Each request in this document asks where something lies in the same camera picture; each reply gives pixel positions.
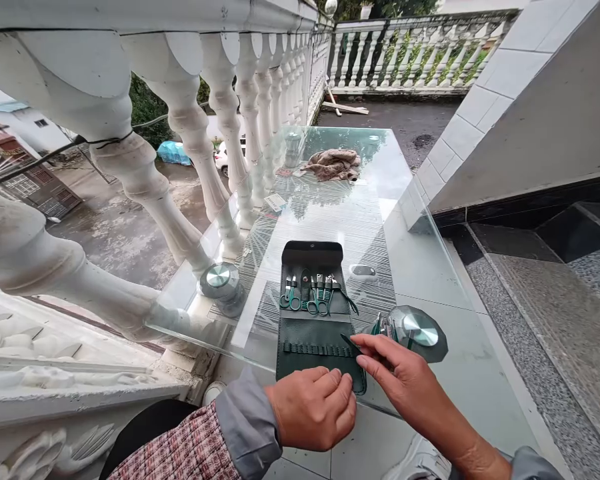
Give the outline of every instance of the concrete ground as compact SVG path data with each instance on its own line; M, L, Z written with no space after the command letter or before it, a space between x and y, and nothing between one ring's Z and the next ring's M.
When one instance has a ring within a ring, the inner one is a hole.
M369 110L369 114L343 111L342 117L338 117L334 109L322 107L318 116L318 126L392 129L409 168L415 171L424 162L462 98L435 102L404 102L398 99L384 99L382 102L341 99L338 102L352 107L364 107Z
M442 134L458 102L349 102L368 108L369 114L343 113L338 118L331 109L323 107L317 124L391 128L410 168L415 170ZM155 164L169 179L171 194L184 216L204 232L209 220L195 169L160 160ZM125 196L120 182L108 185L81 157L55 173L84 203L61 223L49 223L49 233L80 243L91 262L120 278L155 289L164 288L177 265L154 220L140 204Z
M169 179L170 192L184 216L201 232L210 222L202 187L193 167L155 162ZM86 161L55 174L84 200L48 232L82 245L87 258L125 280L162 289L177 269L167 242L142 205L129 200L116 181L108 185Z

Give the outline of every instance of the dark green leather case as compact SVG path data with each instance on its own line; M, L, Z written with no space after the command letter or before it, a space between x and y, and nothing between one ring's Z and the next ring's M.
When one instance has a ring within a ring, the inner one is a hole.
M282 252L281 292L285 293L285 281L288 275L296 276L297 295L300 295L300 280L304 275L318 273L325 277L334 274L338 283L346 291L342 274L342 246L336 242L287 242ZM303 290L308 285L303 283ZM275 378L280 380L288 374L307 368L324 365L328 369L338 368L353 378L353 391L364 395L367 390L367 378L364 370L358 366L351 348L342 340L340 334L353 335L351 312L345 298L333 293L331 316L313 316L308 311L280 309L278 328L278 352Z

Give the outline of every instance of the shoe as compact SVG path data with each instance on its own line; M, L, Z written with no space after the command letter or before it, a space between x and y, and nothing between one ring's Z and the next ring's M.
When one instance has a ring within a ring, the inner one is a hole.
M202 398L202 406L206 407L210 405L225 388L227 386L222 382L212 382L205 390L205 395Z
M451 462L444 458L433 444L415 434L405 458L382 476L382 480L448 480Z

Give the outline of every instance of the tiled wall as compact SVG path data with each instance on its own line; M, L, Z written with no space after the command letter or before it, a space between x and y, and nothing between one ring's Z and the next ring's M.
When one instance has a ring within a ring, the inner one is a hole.
M426 204L598 1L535 0L526 6L418 170Z

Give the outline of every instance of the nail file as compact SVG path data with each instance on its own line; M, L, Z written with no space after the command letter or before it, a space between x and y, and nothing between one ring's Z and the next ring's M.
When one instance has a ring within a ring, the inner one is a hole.
M344 333L341 333L340 336L342 337L342 340L347 342L347 345L351 347L351 351L353 352L353 358L356 358L358 355L364 355L364 353L360 351L357 345L354 342L352 342L348 338L348 336L346 336Z

